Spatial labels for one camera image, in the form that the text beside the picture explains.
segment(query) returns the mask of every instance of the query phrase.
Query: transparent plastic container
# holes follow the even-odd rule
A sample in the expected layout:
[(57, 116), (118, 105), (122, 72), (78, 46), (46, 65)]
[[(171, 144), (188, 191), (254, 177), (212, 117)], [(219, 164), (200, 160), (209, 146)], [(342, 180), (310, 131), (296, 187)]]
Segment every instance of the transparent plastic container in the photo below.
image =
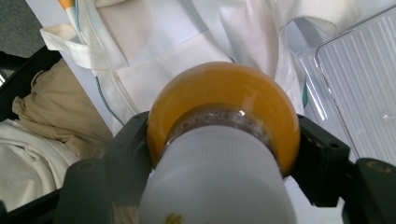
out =
[(396, 8), (298, 55), (306, 115), (348, 142), (352, 159), (396, 164)]

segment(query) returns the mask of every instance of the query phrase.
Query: white fabric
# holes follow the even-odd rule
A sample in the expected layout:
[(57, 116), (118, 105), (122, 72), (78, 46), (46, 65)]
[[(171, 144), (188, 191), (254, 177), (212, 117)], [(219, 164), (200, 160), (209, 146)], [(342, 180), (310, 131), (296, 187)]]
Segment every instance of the white fabric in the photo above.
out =
[(207, 57), (212, 62), (233, 61), (262, 70), (303, 114), (304, 75), (296, 71), (285, 26), (307, 18), (335, 35), (360, 11), (356, 0), (77, 0), (76, 14), (76, 29), (87, 45), (65, 38), (76, 35), (68, 28), (68, 35), (53, 28), (41, 33), (49, 49), (64, 50), (76, 64), (92, 69), (109, 108), (125, 123), (150, 109), (176, 72), (207, 61), (202, 53), (194, 60), (177, 50), (194, 38), (206, 39), (203, 46), (214, 48)]
[(0, 122), (0, 200), (8, 211), (60, 188), (78, 157), (12, 120)]

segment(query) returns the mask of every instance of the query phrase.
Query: ribbed plastic surface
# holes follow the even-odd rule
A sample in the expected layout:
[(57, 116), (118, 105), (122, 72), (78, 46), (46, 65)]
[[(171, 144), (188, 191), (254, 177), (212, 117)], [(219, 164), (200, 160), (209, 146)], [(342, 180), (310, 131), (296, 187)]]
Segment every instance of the ribbed plastic surface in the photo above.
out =
[(348, 143), (332, 95), (315, 62), (315, 50), (311, 49), (301, 53), (298, 59), (306, 74), (309, 103), (305, 108), (305, 115), (321, 127), (325, 127), (328, 132), (340, 140)]
[(332, 98), (327, 111), (338, 114), (356, 156), (396, 164), (396, 9), (319, 47), (317, 64), (305, 59), (300, 57), (305, 67), (317, 66), (322, 74), (322, 84), (311, 89), (328, 87), (324, 98), (317, 97)]
[(141, 223), (296, 223), (270, 150), (249, 133), (217, 125), (168, 146), (139, 212)]

